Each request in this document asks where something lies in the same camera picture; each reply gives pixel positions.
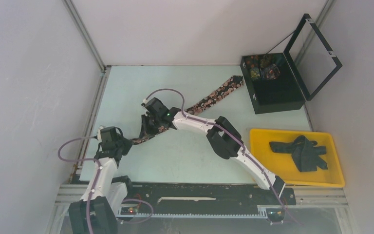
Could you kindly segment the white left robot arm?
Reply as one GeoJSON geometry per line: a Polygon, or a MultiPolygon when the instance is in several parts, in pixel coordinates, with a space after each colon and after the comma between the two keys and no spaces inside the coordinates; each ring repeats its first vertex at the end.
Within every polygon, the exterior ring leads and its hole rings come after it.
{"type": "Polygon", "coordinates": [[[79,201],[70,204],[68,214],[74,234],[116,234],[119,205],[134,198],[127,176],[114,182],[122,156],[132,147],[118,127],[100,127],[95,139],[98,148],[93,157],[95,174],[79,201]]]}

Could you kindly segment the floral rose pattern tie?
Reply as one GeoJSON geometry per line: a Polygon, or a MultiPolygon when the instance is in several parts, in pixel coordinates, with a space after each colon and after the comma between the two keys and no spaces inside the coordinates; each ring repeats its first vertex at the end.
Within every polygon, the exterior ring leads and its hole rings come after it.
{"type": "MultiPolygon", "coordinates": [[[[205,110],[211,108],[212,106],[223,100],[225,97],[227,97],[243,85],[243,76],[231,76],[219,88],[214,90],[212,93],[204,97],[193,106],[185,109],[185,111],[188,114],[197,116],[198,114],[204,112],[205,110]]],[[[142,144],[169,129],[169,127],[163,124],[159,124],[158,127],[153,127],[152,130],[148,130],[147,124],[149,121],[149,117],[147,115],[142,115],[141,120],[142,126],[139,137],[131,139],[133,145],[142,144]]]]}

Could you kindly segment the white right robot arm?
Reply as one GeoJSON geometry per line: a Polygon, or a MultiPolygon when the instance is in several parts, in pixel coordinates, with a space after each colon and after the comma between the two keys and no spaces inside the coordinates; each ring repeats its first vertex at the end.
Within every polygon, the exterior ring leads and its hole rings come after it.
{"type": "Polygon", "coordinates": [[[286,183],[251,154],[240,133],[225,117],[208,119],[188,114],[176,107],[169,109],[155,97],[143,100],[141,105],[146,109],[150,126],[164,126],[205,135],[216,155],[236,161],[251,174],[257,185],[264,189],[263,196],[268,203],[276,204],[283,198],[286,183]]]}

